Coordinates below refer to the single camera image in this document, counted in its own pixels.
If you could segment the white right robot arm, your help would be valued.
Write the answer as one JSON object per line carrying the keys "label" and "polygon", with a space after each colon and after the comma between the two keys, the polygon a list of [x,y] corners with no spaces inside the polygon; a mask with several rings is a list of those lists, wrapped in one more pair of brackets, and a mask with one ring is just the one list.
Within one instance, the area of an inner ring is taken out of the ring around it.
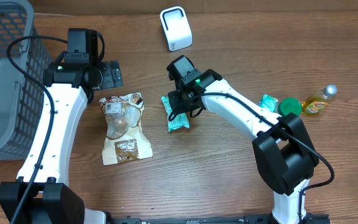
{"label": "white right robot arm", "polygon": [[309,185],[319,159],[299,116],[280,116],[248,100],[212,69],[200,72],[181,55],[167,66],[176,89],[168,94],[169,120],[203,110],[220,115],[252,142],[257,169],[273,190],[270,223],[306,223],[302,190]]}

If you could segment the beige brown snack bag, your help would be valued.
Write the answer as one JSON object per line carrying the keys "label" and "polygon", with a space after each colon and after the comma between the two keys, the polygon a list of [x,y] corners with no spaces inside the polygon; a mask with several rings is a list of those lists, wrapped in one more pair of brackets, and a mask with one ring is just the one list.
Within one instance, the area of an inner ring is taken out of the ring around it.
{"label": "beige brown snack bag", "polygon": [[99,100],[107,123],[102,151],[103,164],[122,164],[153,156],[150,141],[142,132],[144,99],[140,93]]}

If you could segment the teal snack packet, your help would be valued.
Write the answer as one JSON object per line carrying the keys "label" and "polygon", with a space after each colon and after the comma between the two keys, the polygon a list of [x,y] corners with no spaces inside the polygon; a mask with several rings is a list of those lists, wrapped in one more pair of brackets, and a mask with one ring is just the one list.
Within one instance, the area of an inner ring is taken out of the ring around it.
{"label": "teal snack packet", "polygon": [[[169,103],[169,99],[167,96],[162,96],[161,101],[165,107],[165,111],[167,113],[167,117],[172,113],[172,109]],[[173,121],[168,121],[168,132],[172,132],[174,130],[180,129],[180,128],[189,128],[190,123],[187,118],[187,115],[185,113],[177,115]]]}

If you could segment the green lid jar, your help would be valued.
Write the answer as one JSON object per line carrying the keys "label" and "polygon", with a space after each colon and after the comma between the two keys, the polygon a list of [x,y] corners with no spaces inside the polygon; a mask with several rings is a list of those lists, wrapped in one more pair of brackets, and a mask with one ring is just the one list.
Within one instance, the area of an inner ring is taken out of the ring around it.
{"label": "green lid jar", "polygon": [[277,106],[277,113],[281,116],[286,116],[289,113],[299,116],[301,112],[301,103],[295,98],[285,98]]}

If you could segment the small teal white box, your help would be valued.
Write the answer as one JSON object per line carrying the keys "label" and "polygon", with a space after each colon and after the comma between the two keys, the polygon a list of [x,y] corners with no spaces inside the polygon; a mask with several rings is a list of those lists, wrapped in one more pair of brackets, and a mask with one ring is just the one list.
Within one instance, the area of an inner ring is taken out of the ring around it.
{"label": "small teal white box", "polygon": [[275,112],[278,105],[278,99],[270,95],[264,94],[259,101],[261,108],[267,108],[271,112]]}

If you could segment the yellow liquid bottle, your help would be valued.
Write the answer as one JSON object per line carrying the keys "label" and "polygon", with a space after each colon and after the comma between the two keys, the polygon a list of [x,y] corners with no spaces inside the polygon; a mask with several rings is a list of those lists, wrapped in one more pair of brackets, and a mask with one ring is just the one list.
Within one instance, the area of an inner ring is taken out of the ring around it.
{"label": "yellow liquid bottle", "polygon": [[337,95],[337,86],[334,84],[322,87],[311,94],[302,102],[302,113],[307,116],[317,116],[320,112],[331,104]]}

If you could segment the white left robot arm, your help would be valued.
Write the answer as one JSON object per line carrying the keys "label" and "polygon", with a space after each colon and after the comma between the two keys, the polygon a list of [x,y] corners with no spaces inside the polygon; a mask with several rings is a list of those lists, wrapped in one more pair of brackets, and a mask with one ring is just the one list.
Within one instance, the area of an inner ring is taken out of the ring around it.
{"label": "white left robot arm", "polygon": [[42,113],[22,168],[0,184],[0,206],[10,223],[108,223],[108,213],[90,210],[68,186],[68,168],[79,120],[98,90],[122,86],[117,61],[104,61],[100,32],[70,28],[61,52],[43,72],[30,76],[44,92]]}

